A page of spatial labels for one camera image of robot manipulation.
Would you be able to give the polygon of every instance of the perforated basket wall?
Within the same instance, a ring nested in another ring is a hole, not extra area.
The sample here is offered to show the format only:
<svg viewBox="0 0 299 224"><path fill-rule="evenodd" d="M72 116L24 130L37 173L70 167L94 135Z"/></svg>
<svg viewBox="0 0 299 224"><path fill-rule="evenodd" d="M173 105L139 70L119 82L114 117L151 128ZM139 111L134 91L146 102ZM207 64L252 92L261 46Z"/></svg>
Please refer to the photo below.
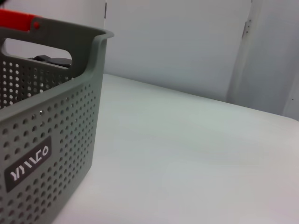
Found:
<svg viewBox="0 0 299 224"><path fill-rule="evenodd" d="M106 39L112 36L103 30L97 34L83 74L65 75L44 63L0 57L0 224L50 223L89 170ZM8 189L5 170L49 139L50 157Z"/></svg>

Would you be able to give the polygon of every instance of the logo label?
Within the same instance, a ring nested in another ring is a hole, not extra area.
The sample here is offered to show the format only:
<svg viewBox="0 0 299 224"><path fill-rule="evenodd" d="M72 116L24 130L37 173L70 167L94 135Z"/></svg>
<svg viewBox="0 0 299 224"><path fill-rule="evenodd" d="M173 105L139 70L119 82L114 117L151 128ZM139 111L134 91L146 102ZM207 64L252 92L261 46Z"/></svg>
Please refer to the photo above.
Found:
<svg viewBox="0 0 299 224"><path fill-rule="evenodd" d="M9 192L20 184L45 162L51 154L51 136L49 136L4 171L6 191Z"/></svg>

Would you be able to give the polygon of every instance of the gray plastic basket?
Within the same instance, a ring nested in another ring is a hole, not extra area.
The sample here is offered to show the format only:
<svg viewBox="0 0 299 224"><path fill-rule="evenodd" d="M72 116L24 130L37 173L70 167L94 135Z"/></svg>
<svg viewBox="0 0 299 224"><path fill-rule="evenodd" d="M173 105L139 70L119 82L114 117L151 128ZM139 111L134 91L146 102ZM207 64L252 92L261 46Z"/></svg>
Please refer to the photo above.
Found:
<svg viewBox="0 0 299 224"><path fill-rule="evenodd" d="M0 28L0 46L12 38L72 56L65 69L0 53L0 224L51 223L88 172L112 36L40 17L29 32Z"/></svg>

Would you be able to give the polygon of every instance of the white table surface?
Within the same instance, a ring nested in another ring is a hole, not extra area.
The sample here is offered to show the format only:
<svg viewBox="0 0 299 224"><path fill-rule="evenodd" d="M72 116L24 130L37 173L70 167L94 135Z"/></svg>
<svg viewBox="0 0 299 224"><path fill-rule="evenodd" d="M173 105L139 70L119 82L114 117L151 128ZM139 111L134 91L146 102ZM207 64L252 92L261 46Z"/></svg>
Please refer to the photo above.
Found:
<svg viewBox="0 0 299 224"><path fill-rule="evenodd" d="M105 75L66 223L298 224L299 123Z"/></svg>

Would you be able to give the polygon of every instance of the red handle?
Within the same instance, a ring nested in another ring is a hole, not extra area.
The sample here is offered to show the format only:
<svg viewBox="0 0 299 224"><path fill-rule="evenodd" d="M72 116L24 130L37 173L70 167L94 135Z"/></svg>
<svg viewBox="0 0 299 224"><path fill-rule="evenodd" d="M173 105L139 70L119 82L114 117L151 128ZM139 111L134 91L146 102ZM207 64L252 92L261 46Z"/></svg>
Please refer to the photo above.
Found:
<svg viewBox="0 0 299 224"><path fill-rule="evenodd" d="M29 31L34 17L36 15L0 9L0 27Z"/></svg>

